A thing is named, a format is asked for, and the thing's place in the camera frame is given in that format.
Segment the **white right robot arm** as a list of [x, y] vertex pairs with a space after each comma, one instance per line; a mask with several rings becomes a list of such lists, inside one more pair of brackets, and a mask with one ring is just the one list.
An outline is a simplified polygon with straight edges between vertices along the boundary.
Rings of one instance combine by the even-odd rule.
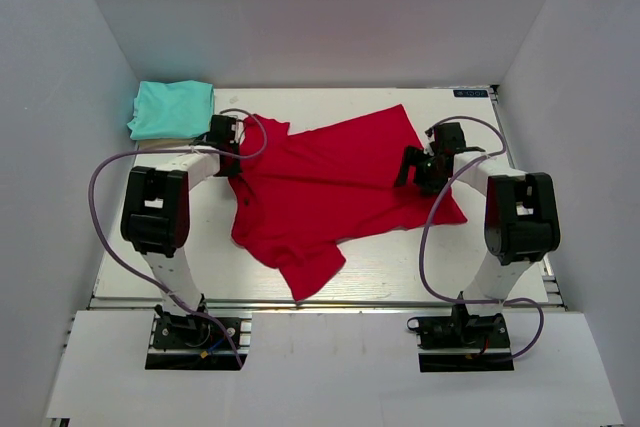
[[[489, 152], [466, 142], [460, 122], [487, 127], [498, 138], [500, 149]], [[452, 116], [436, 122], [427, 131], [427, 148], [404, 149], [401, 171], [395, 181], [400, 186], [414, 171], [413, 183], [422, 193], [433, 194], [434, 203], [424, 224], [419, 244], [419, 276], [434, 298], [468, 311], [451, 321], [453, 337], [472, 346], [484, 338], [488, 324], [484, 316], [494, 315], [505, 305], [519, 303], [509, 297], [520, 277], [548, 253], [558, 249], [561, 232], [554, 184], [547, 173], [527, 173], [501, 162], [507, 152], [501, 132], [489, 123], [470, 116]], [[457, 297], [434, 290], [426, 276], [425, 250], [435, 214], [452, 185], [463, 182], [485, 199], [483, 236], [485, 257], [471, 283]]]

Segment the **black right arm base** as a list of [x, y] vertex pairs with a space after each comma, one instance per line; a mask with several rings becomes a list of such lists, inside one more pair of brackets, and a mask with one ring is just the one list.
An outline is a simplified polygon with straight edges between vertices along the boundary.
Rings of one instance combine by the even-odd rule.
[[455, 304], [445, 316], [411, 317], [407, 330], [417, 336], [421, 373], [479, 373], [514, 370], [504, 316], [471, 315]]

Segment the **red t shirt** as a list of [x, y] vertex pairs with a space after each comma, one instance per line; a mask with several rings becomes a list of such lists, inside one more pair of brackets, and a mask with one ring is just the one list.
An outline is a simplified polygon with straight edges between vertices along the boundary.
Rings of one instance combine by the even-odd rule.
[[420, 227], [434, 208], [417, 186], [395, 184], [405, 148], [421, 145], [402, 105], [298, 134], [262, 116], [244, 127], [231, 237], [296, 301], [344, 266], [339, 242]]

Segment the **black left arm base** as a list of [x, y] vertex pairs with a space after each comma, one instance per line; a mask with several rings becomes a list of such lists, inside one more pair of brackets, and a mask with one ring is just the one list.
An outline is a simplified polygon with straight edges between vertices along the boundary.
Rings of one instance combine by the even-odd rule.
[[145, 360], [148, 371], [240, 371], [248, 356], [249, 317], [219, 317], [219, 324], [154, 308]]

